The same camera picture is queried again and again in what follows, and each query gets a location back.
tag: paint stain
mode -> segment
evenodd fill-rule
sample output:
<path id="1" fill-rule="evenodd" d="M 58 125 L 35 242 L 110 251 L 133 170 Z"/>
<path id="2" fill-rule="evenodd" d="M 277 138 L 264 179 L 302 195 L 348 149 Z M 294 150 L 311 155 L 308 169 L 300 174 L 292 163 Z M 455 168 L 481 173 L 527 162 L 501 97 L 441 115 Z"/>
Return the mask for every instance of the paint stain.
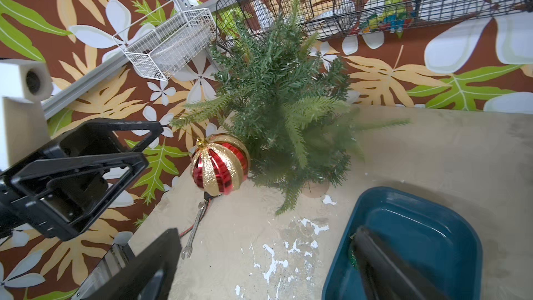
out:
<path id="1" fill-rule="evenodd" d="M 294 240 L 293 248 L 292 248 L 291 250 L 288 250 L 288 251 L 287 251 L 289 254 L 292 254 L 292 253 L 294 253 L 294 252 L 296 252 L 296 253 L 301 253 L 301 250 L 299 250 L 299 249 L 296 247 L 296 242 L 297 242 L 297 241 L 298 241 L 297 239 Z"/>
<path id="2" fill-rule="evenodd" d="M 326 195 L 324 197 L 324 200 L 322 201 L 324 204 L 331 204 L 331 205 L 337 205 L 337 202 L 334 202 L 331 200 L 330 195 Z"/>
<path id="3" fill-rule="evenodd" d="M 326 225 L 326 226 L 322 226 L 320 227 L 319 225 L 311 222 L 309 219 L 307 218 L 303 218 L 302 220 L 300 220 L 300 222 L 302 223 L 302 225 L 304 227 L 307 226 L 307 223 L 310 223 L 311 226 L 315 229 L 315 234 L 318 235 L 318 233 L 320 233 L 321 231 L 327 231 L 330 229 L 330 226 L 329 225 Z"/>

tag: white flower pattern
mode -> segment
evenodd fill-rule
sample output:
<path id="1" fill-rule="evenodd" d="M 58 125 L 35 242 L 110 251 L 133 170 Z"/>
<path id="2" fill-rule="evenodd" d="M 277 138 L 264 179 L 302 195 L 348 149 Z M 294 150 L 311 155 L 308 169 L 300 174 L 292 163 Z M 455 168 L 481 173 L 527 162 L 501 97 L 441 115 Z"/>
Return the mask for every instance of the white flower pattern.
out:
<path id="1" fill-rule="evenodd" d="M 169 191 L 170 189 L 174 188 L 176 185 L 177 185 L 177 182 L 180 180 L 179 177 L 177 176 L 174 176 L 174 178 L 172 178 L 172 183 L 171 185 L 168 185 L 168 184 L 163 184 L 163 188 L 165 189 L 165 192 Z"/>
<path id="2" fill-rule="evenodd" d="M 135 36 L 129 39 L 128 33 L 130 31 L 130 24 L 132 22 L 131 12 L 118 0 L 109 1 L 105 7 L 105 15 L 107 16 L 107 20 L 109 20 L 109 23 L 113 29 L 119 33 L 118 36 L 121 39 L 114 39 L 112 35 L 93 26 L 75 25 L 70 26 L 69 30 L 76 36 L 78 40 L 87 44 L 88 46 L 97 49 L 107 49 L 117 45 L 115 40 L 117 40 L 119 44 L 122 44 L 121 46 L 124 46 L 124 44 L 134 43 L 137 41 L 137 39 L 155 29 L 155 26 L 151 23 L 144 24 L 139 28 L 139 30 L 137 30 Z M 105 62 L 119 51 L 120 49 L 117 47 L 106 52 L 102 57 L 102 61 Z"/>
<path id="3" fill-rule="evenodd" d="M 164 106 L 169 105 L 169 96 L 173 96 L 174 94 L 176 94 L 176 88 L 170 87 L 165 89 L 168 83 L 168 81 L 161 80 L 159 82 L 160 87 L 157 87 L 155 83 L 148 82 L 148 88 L 154 91 L 150 96 L 150 101 L 155 101 L 160 97 L 161 104 L 163 104 Z"/>
<path id="4" fill-rule="evenodd" d="M 214 65 L 206 65 L 207 54 L 205 51 L 201 51 L 192 59 L 192 63 L 195 65 L 198 72 L 193 71 L 189 65 L 185 65 L 185 68 L 180 70 L 172 79 L 176 82 L 180 81 L 194 81 L 194 85 L 187 94 L 187 103 L 195 103 L 205 100 L 212 100 L 216 97 L 215 89 L 210 85 L 207 79 L 213 80 L 211 75 L 217 70 Z"/>
<path id="5" fill-rule="evenodd" d="M 533 12 L 498 14 L 514 10 L 522 0 L 439 0 L 449 9 L 432 11 L 431 3 L 422 5 L 421 15 L 426 20 L 453 19 L 481 11 L 481 15 L 464 20 L 431 40 L 425 48 L 424 60 L 428 69 L 449 74 L 459 70 L 470 58 L 488 23 L 494 19 L 498 26 L 496 55 L 503 64 L 533 63 Z M 462 7 L 457 12 L 453 7 Z"/>
<path id="6" fill-rule="evenodd" d="M 39 285 L 45 281 L 44 277 L 38 273 L 31 272 L 24 274 L 34 268 L 43 256 L 43 250 L 28 255 L 20 261 L 17 266 L 4 279 L 4 265 L 0 262 L 0 300 L 13 300 L 13 295 L 6 289 L 12 288 L 26 288 Z"/>
<path id="7" fill-rule="evenodd" d="M 327 71 L 330 70 L 331 62 L 337 58 L 337 55 L 327 55 L 329 51 L 330 51 L 330 44 L 328 42 L 323 42 L 320 45 L 320 50 L 318 50 L 316 47 L 312 47 L 311 53 L 310 53 L 311 56 L 319 57 L 320 59 L 322 59 L 324 67 L 326 68 Z"/>
<path id="8" fill-rule="evenodd" d="M 144 107 L 144 109 L 142 110 L 142 115 L 148 121 L 157 121 L 156 110 L 154 108 L 152 108 L 151 106 L 149 106 L 149 105 Z M 174 114 L 168 113 L 168 114 L 164 115 L 163 117 L 161 117 L 161 119 L 159 120 L 159 123 L 161 123 L 161 125 L 163 125 L 163 133 L 162 133 L 162 135 L 165 136 L 165 137 L 169 137 L 169 138 L 174 137 L 174 134 L 172 133 L 170 128 L 168 126 L 166 126 L 166 125 L 170 124 L 170 121 L 171 121 L 172 118 L 174 118 Z M 149 133 L 150 130 L 133 130 L 132 132 L 134 134 L 136 134 L 137 136 L 144 136 L 145 134 Z M 157 145 L 159 145 L 159 137 L 157 137 L 150 145 L 148 145 L 148 147 L 150 149 L 154 149 L 154 148 L 156 148 Z"/>

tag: christmas ornament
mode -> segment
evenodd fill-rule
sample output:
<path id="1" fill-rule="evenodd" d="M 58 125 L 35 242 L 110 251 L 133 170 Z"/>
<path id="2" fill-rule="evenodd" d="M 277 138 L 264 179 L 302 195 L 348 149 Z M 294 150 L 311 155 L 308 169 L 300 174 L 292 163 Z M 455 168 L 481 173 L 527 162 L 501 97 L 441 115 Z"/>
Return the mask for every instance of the christmas ornament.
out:
<path id="1" fill-rule="evenodd" d="M 250 155 L 243 142 L 227 134 L 215 134 L 196 143 L 191 157 L 191 176 L 211 196 L 229 194 L 246 179 Z"/>

